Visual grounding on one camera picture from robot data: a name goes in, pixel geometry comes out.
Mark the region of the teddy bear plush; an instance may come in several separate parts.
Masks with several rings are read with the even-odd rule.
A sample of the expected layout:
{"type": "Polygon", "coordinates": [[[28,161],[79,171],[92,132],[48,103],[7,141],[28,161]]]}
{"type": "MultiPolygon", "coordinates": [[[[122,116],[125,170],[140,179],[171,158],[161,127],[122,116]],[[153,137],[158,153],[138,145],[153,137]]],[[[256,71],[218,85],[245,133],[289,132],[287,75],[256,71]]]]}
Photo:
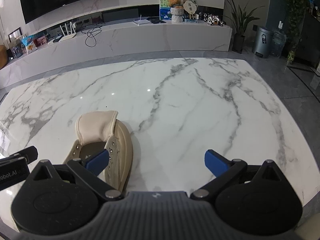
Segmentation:
{"type": "Polygon", "coordinates": [[[168,6],[171,8],[181,8],[181,0],[168,0],[168,6]]]}

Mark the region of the water bottle jug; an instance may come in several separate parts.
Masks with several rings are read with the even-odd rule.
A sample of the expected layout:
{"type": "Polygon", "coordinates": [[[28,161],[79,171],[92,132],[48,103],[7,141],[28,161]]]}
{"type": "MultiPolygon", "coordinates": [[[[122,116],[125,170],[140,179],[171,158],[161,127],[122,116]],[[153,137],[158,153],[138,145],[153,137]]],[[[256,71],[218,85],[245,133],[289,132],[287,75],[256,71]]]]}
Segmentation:
{"type": "Polygon", "coordinates": [[[287,36],[282,30],[274,31],[270,54],[272,56],[280,58],[286,41],[287,41],[287,36]]]}

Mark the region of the snack bags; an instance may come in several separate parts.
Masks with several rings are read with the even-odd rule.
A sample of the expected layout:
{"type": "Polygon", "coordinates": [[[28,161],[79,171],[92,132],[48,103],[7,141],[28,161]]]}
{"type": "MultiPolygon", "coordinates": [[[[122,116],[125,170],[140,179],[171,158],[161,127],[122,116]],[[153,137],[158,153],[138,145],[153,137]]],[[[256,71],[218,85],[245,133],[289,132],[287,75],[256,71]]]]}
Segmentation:
{"type": "Polygon", "coordinates": [[[21,55],[30,54],[36,51],[38,47],[47,43],[48,38],[46,35],[23,35],[13,41],[11,51],[14,57],[20,57],[21,55]]]}

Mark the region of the beige canvas shoe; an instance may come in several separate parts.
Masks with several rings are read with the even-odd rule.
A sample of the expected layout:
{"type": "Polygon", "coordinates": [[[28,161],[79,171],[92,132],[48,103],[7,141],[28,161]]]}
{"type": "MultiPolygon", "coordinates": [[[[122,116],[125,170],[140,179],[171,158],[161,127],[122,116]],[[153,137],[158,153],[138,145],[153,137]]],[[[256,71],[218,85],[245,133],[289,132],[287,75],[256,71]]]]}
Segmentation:
{"type": "Polygon", "coordinates": [[[123,192],[130,175],[133,146],[127,127],[117,119],[117,111],[96,111],[81,115],[75,123],[76,140],[64,160],[85,160],[108,150],[108,166],[98,178],[123,192]]]}

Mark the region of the potted green plant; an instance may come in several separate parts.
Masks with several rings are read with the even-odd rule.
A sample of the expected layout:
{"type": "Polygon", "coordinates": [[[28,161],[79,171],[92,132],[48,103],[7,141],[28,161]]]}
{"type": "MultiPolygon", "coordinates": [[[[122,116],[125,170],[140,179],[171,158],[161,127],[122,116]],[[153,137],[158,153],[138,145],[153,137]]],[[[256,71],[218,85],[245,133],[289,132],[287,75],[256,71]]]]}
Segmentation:
{"type": "Polygon", "coordinates": [[[231,17],[225,16],[231,20],[233,27],[235,28],[235,34],[233,38],[232,51],[241,54],[245,41],[245,32],[248,24],[252,21],[259,20],[259,17],[253,16],[253,13],[264,6],[253,8],[250,12],[247,12],[247,6],[251,0],[248,0],[246,5],[242,8],[240,5],[236,5],[234,0],[226,0],[231,7],[231,17]]]}

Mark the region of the cow pattern toys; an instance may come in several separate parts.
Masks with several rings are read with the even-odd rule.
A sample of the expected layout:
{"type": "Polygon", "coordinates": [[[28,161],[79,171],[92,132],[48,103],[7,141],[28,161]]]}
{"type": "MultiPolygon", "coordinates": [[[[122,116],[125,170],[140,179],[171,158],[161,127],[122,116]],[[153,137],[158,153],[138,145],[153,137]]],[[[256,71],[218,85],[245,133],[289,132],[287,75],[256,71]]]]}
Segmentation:
{"type": "Polygon", "coordinates": [[[204,13],[203,15],[203,20],[206,22],[208,25],[218,25],[223,27],[225,25],[225,22],[219,18],[219,16],[213,15],[213,14],[208,14],[204,13]]]}

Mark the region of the grey pedal trash bin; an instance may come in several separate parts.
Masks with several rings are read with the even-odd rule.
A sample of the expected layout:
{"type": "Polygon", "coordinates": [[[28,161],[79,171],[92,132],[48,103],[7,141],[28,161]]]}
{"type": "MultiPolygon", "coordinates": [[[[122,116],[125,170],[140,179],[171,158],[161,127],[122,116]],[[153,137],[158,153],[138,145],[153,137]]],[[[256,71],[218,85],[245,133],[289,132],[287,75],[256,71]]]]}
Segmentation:
{"type": "Polygon", "coordinates": [[[267,58],[270,53],[274,32],[265,27],[257,27],[252,53],[261,58],[267,58]]]}

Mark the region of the white wifi router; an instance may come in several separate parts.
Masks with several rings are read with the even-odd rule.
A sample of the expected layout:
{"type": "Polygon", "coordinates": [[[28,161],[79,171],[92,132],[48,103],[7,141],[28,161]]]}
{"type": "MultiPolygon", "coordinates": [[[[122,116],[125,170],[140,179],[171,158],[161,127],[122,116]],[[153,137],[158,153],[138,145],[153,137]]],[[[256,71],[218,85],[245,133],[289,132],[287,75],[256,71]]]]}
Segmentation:
{"type": "Polygon", "coordinates": [[[70,40],[76,36],[76,30],[72,22],[60,25],[61,34],[53,39],[53,43],[70,40]]]}

